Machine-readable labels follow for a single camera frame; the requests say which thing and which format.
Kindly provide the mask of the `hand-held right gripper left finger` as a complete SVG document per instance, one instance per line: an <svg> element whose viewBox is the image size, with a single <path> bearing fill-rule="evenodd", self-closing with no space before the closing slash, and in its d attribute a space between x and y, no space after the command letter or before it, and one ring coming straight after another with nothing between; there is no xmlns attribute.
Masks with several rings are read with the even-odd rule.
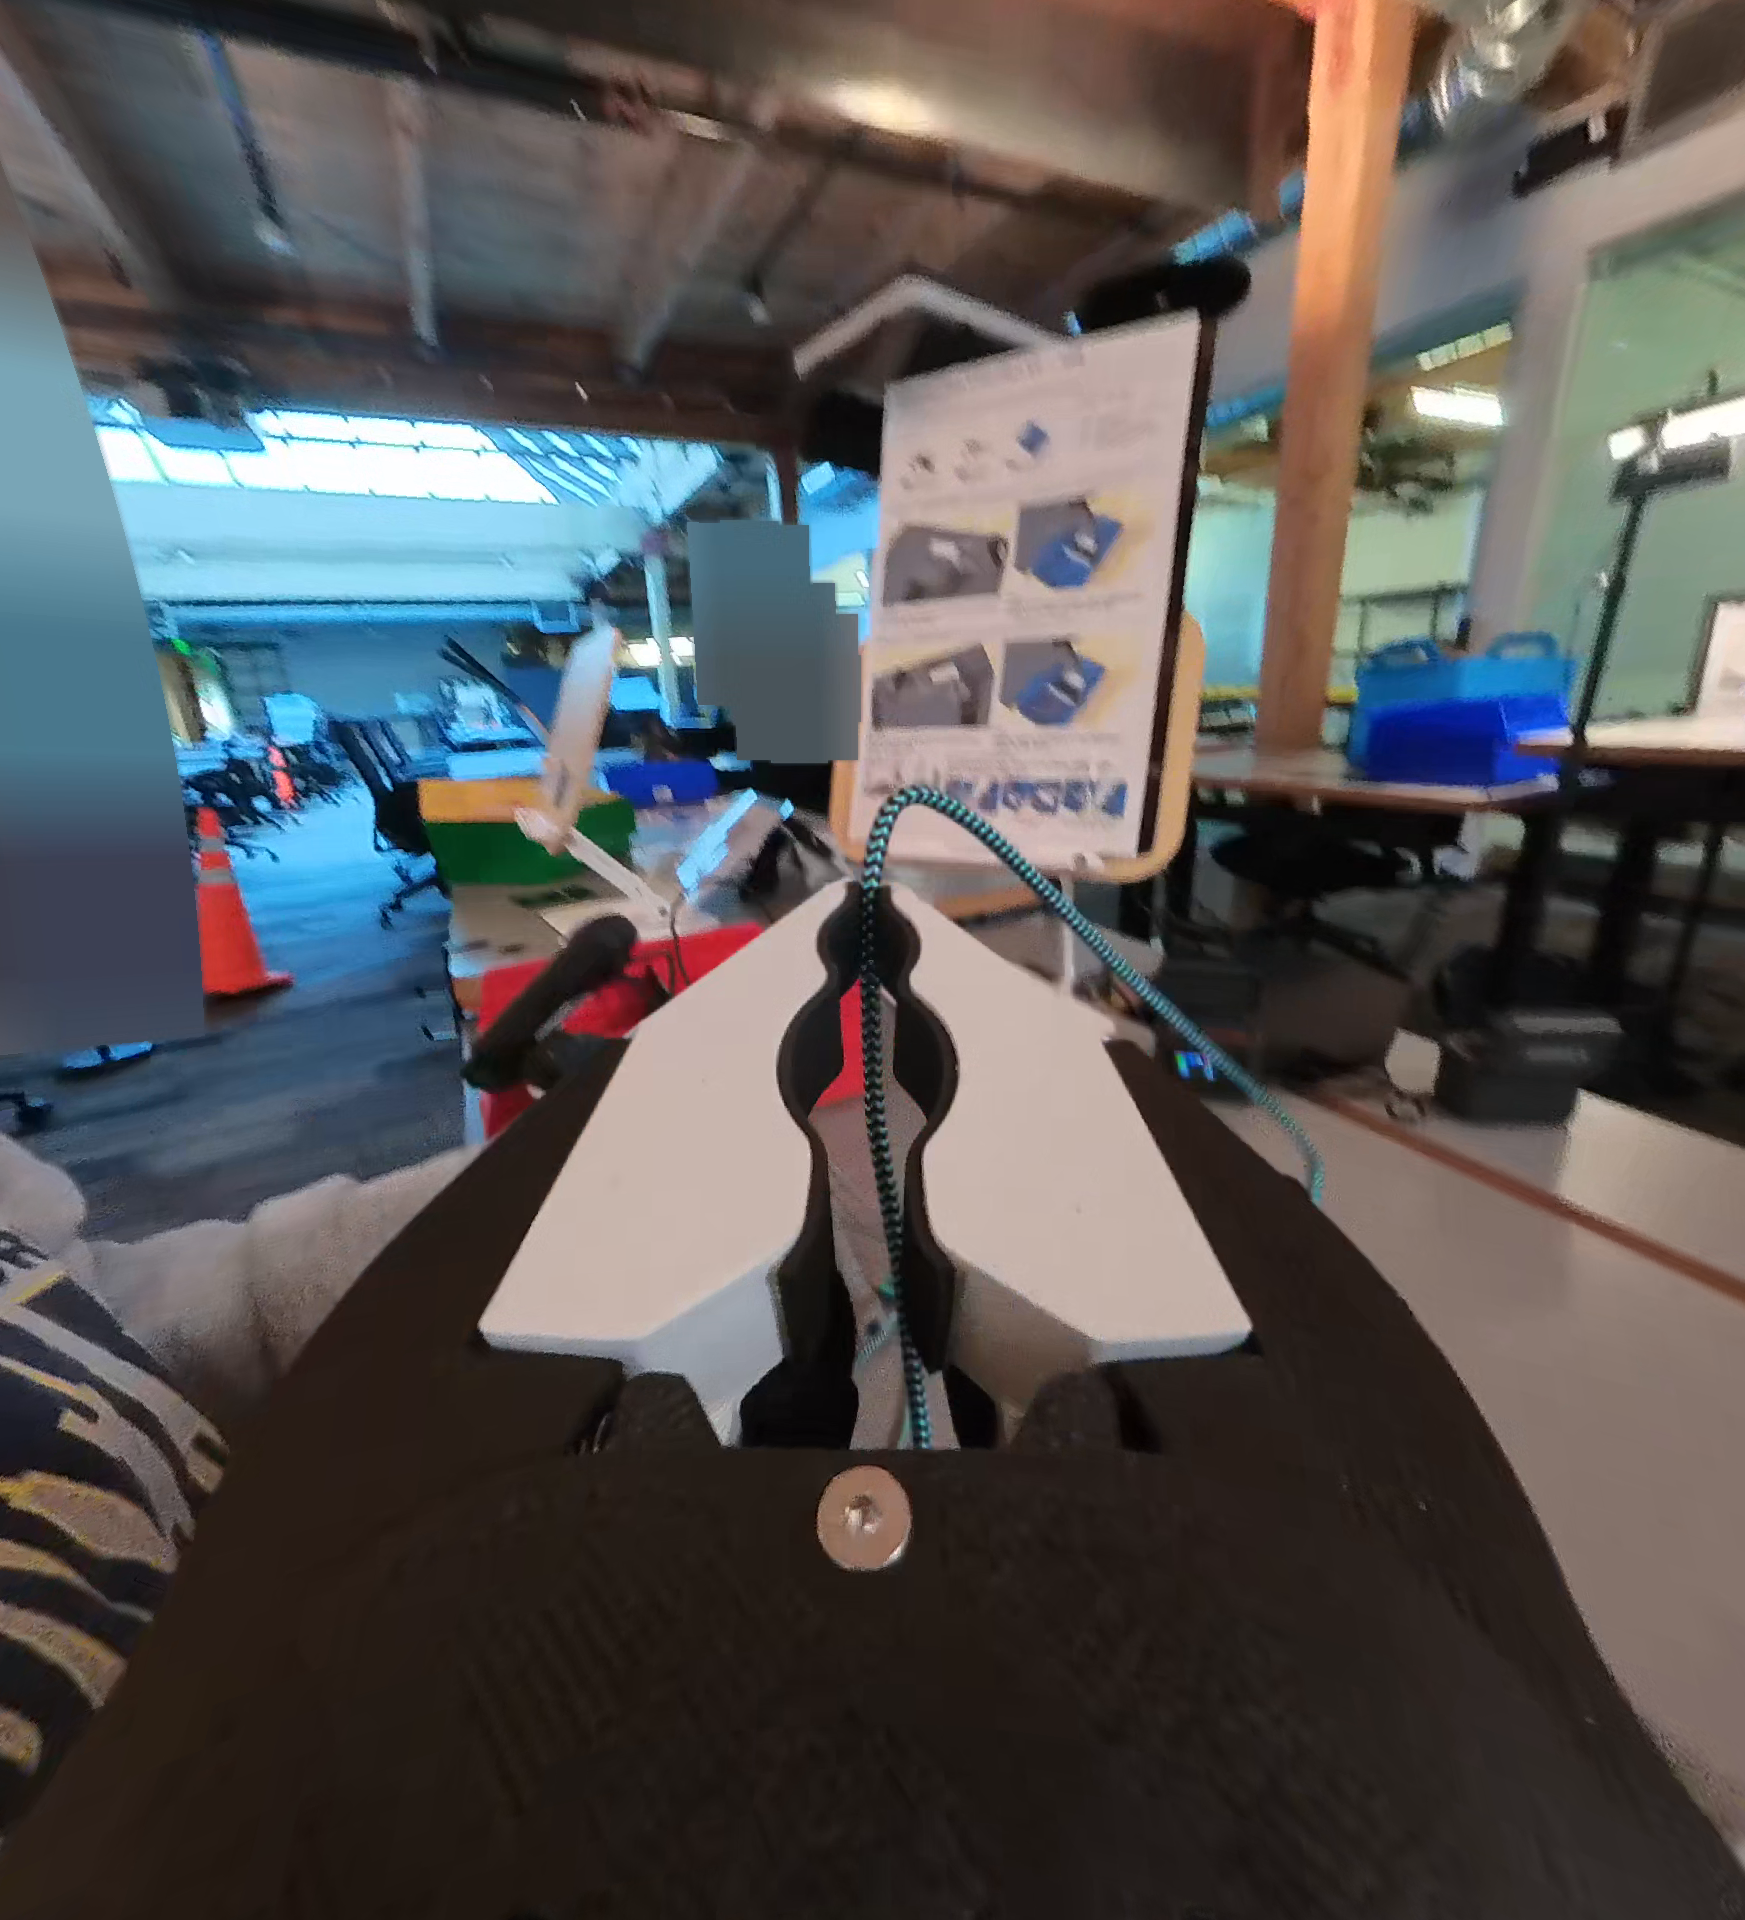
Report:
<svg viewBox="0 0 1745 1920"><path fill-rule="evenodd" d="M850 1081L854 900L826 884L622 1045L487 1347L684 1379L727 1443L850 1443L858 1323L812 1113Z"/></svg>

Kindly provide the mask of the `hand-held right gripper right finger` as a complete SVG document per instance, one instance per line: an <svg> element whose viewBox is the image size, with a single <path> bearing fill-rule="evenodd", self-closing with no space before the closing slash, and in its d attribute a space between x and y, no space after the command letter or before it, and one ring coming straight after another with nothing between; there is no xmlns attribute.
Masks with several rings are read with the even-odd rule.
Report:
<svg viewBox="0 0 1745 1920"><path fill-rule="evenodd" d="M920 1213L950 1260L942 1356L1018 1429L1099 1364L1216 1356L1251 1318L1113 1058L1113 1026L892 887L907 987L952 1051L917 1137Z"/></svg>

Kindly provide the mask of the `red plastic bin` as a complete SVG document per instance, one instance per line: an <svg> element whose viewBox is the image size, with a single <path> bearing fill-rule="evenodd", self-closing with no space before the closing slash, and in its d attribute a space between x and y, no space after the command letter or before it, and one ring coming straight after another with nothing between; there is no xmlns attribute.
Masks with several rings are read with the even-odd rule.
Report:
<svg viewBox="0 0 1745 1920"><path fill-rule="evenodd" d="M574 1050L583 1050L585 1042L620 1042L630 1037L646 1018L667 1003L671 992L684 991L690 983L700 981L730 960L742 946L749 944L757 933L760 928L752 925L732 925L684 934L679 938L684 958L676 958L665 940L637 942L626 969L614 981L594 987L588 994L579 994L551 1015L547 1031L555 1037L551 1050L557 1058L557 1065L564 1068L567 1055ZM549 966L551 958L513 958L491 966L483 976L478 994L463 994L463 1009L477 1015L474 1037L485 1040L503 1012ZM850 987L845 994L836 1024L840 1070L819 1098L819 1107L823 1110L863 1098L863 1026L856 987ZM557 1042L560 1036L570 1036L572 1042L568 1045ZM501 1091L470 1091L469 1126L473 1132L469 1139L495 1139L516 1118L528 1111L539 1096L540 1088L532 1081Z"/></svg>

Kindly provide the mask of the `green and yellow box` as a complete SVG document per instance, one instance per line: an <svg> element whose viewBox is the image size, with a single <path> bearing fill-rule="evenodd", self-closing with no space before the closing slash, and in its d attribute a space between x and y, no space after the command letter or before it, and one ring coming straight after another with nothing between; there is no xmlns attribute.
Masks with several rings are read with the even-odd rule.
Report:
<svg viewBox="0 0 1745 1920"><path fill-rule="evenodd" d="M590 876L568 848L549 852L519 828L519 810L536 803L536 777L426 777L414 787L434 867L448 887L532 891Z"/></svg>

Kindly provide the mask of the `black office chair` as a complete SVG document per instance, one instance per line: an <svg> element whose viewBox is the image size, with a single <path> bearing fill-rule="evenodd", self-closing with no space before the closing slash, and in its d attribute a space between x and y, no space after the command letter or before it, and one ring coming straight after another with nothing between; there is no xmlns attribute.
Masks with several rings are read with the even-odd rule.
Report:
<svg viewBox="0 0 1745 1920"><path fill-rule="evenodd" d="M440 875L424 828L417 781L407 776L404 762L394 762L374 730L356 718L331 718L330 732L367 789L375 846L404 861L398 887L380 902L380 927L390 930L411 899L424 893L450 899L450 884Z"/></svg>

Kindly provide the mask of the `black floor box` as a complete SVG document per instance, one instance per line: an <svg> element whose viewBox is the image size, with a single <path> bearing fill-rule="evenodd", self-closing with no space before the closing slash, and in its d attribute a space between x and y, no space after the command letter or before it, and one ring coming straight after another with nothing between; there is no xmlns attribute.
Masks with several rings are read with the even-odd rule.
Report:
<svg viewBox="0 0 1745 1920"><path fill-rule="evenodd" d="M1440 1040L1431 1104L1468 1124L1556 1130L1622 1044L1618 1019L1605 1012L1496 1012Z"/></svg>

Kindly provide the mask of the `white articulated stand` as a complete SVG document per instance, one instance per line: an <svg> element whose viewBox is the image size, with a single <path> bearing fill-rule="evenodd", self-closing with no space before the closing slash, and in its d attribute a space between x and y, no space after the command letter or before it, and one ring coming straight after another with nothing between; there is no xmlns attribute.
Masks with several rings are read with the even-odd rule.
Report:
<svg viewBox="0 0 1745 1920"><path fill-rule="evenodd" d="M590 803L590 774L615 680L615 629L593 625L570 643L544 740L540 777L531 803L514 810L523 836L549 855L570 855L620 897L618 913L633 928L657 936L671 927L671 902L633 867L581 830Z"/></svg>

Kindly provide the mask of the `wooden-top desk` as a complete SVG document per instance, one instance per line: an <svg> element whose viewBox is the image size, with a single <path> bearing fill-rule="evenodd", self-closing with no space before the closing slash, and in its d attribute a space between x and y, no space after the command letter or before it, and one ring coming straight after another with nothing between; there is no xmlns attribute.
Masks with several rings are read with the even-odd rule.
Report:
<svg viewBox="0 0 1745 1920"><path fill-rule="evenodd" d="M1272 752L1251 744L1201 741L1192 759L1192 787L1201 793L1236 793L1261 803L1288 803L1317 813L1325 807L1482 814L1521 813L1556 793L1554 777L1506 784L1440 784L1367 780L1330 749Z"/></svg>

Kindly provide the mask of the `orange traffic cone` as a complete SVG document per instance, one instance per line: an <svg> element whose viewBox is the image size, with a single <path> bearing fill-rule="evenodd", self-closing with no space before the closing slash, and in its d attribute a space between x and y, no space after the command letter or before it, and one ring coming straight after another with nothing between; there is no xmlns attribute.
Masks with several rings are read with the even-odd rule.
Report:
<svg viewBox="0 0 1745 1920"><path fill-rule="evenodd" d="M212 807L195 810L195 835L192 897L204 997L234 1001L292 989L293 976L269 966L264 957Z"/></svg>

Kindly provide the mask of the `blue plastic bin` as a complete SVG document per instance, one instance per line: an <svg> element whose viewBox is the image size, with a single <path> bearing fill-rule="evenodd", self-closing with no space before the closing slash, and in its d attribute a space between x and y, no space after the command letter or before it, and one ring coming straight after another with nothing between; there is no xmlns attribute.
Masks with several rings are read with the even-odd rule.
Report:
<svg viewBox="0 0 1745 1920"><path fill-rule="evenodd" d="M1525 737L1567 727L1575 659L1545 632L1504 634L1478 654L1428 637L1389 643L1356 669L1347 762L1362 780L1510 785L1556 777Z"/></svg>

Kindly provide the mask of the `person's printed grey sweatshirt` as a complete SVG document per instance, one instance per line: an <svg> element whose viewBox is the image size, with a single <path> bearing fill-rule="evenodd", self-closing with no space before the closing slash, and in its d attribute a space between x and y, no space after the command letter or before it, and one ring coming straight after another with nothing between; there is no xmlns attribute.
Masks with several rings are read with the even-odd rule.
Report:
<svg viewBox="0 0 1745 1920"><path fill-rule="evenodd" d="M0 1847L164 1601L235 1419L474 1155L115 1242L0 1133Z"/></svg>

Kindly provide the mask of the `printed instruction poster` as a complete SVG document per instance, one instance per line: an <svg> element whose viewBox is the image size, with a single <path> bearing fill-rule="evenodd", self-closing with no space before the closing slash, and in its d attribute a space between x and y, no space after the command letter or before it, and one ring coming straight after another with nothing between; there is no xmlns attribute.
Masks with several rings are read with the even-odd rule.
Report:
<svg viewBox="0 0 1745 1920"><path fill-rule="evenodd" d="M1210 347L1181 312L888 388L850 839L926 784L1048 873L1151 851Z"/></svg>

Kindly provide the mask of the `black light stand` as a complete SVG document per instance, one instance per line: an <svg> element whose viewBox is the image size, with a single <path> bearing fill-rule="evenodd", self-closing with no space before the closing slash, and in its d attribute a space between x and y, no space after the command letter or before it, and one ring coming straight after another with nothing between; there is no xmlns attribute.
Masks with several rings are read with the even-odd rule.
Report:
<svg viewBox="0 0 1745 1920"><path fill-rule="evenodd" d="M1591 724L1605 691L1605 675L1631 585L1632 563L1652 500L1661 493L1692 486L1695 458L1689 446L1672 446L1675 407L1647 414L1626 429L1626 453L1613 458L1608 498L1622 508L1618 536L1605 570L1601 611L1585 659L1569 718L1562 765L1569 776L1585 763Z"/></svg>

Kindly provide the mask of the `wooden post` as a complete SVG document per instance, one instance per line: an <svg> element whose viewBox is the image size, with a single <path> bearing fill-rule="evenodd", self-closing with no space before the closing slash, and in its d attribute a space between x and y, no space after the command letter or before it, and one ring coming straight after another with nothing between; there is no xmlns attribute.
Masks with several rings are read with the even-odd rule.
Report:
<svg viewBox="0 0 1745 1920"><path fill-rule="evenodd" d="M1319 745L1330 687L1414 42L1412 3L1326 3L1317 16L1256 720L1272 754Z"/></svg>

